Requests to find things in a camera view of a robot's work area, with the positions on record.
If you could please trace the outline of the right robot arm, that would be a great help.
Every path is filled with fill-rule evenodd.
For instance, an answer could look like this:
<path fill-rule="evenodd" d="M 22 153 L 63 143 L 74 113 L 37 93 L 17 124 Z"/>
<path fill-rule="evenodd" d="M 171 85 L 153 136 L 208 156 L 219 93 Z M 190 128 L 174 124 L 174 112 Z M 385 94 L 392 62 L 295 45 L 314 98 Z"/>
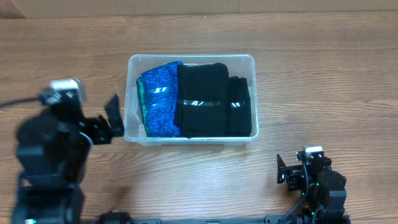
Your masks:
<path fill-rule="evenodd" d="M 277 183 L 300 191 L 300 201 L 278 223 L 350 223 L 345 215 L 346 177 L 333 171 L 332 160 L 321 147 L 296 153 L 300 165 L 287 166 L 277 155 Z"/>

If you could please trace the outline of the sparkly blue garment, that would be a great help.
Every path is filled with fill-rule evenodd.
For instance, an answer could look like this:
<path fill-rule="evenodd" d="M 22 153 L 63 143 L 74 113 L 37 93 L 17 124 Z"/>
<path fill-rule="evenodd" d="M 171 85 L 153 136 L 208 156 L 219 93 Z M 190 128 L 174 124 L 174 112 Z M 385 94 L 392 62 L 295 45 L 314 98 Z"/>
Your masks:
<path fill-rule="evenodd" d="M 145 71 L 136 80 L 142 123 L 149 138 L 180 136 L 175 125 L 178 100 L 178 67 L 174 61 Z"/>

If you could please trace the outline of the large black garment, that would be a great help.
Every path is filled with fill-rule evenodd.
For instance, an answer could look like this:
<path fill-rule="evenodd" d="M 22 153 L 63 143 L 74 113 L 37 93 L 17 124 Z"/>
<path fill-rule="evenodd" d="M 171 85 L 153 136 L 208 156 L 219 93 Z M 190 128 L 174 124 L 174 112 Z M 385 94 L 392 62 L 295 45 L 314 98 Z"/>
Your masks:
<path fill-rule="evenodd" d="M 228 82 L 228 68 L 223 63 L 178 66 L 175 124 L 182 136 L 226 136 Z"/>

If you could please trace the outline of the clear plastic storage bin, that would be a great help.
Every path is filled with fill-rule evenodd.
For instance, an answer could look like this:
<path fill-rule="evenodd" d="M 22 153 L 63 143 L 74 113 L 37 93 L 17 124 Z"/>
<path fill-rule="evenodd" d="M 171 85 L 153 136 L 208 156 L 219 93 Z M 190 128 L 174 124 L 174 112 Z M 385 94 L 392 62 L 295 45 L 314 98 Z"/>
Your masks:
<path fill-rule="evenodd" d="M 244 77 L 248 81 L 251 98 L 252 131 L 248 137 L 211 138 L 149 138 L 142 123 L 141 107 L 136 80 L 152 68 L 169 62 L 181 61 L 188 66 L 223 63 L 231 76 Z M 124 138 L 142 146 L 163 145 L 224 145 L 243 146 L 259 137 L 259 112 L 256 85 L 256 61 L 249 54 L 232 55 L 177 55 L 177 54 L 135 54 L 128 61 L 126 96 L 124 104 Z"/>

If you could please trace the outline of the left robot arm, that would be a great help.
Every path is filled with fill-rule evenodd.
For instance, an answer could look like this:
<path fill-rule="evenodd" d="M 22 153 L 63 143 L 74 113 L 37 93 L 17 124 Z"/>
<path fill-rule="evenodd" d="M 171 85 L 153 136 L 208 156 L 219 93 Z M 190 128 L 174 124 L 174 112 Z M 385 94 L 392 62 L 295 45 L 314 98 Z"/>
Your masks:
<path fill-rule="evenodd" d="M 119 98 L 105 105 L 107 118 L 87 118 L 76 90 L 44 90 L 45 108 L 16 132 L 17 180 L 12 223 L 80 223 L 85 196 L 80 188 L 94 145 L 124 134 Z"/>

